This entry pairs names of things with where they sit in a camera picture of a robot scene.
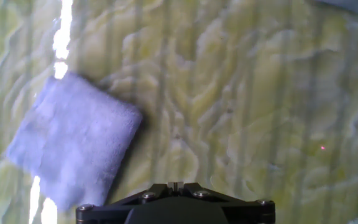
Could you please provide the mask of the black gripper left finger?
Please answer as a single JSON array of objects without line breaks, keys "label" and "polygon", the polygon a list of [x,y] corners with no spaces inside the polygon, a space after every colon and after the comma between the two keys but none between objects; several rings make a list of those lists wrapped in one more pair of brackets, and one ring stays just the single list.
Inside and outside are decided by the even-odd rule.
[{"label": "black gripper left finger", "polygon": [[109,205],[84,204],[75,211],[76,224],[125,223],[129,213],[141,205],[172,196],[175,183],[153,184],[150,188]]}]

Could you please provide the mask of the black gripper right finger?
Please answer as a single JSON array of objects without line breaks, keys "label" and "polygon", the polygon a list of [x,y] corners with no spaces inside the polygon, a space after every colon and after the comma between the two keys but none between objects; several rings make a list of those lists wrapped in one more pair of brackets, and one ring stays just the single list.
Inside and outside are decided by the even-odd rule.
[{"label": "black gripper right finger", "polygon": [[217,215],[218,210],[228,223],[275,223],[275,202],[268,199],[244,201],[211,189],[200,184],[177,182],[177,195],[202,202],[197,208]]}]

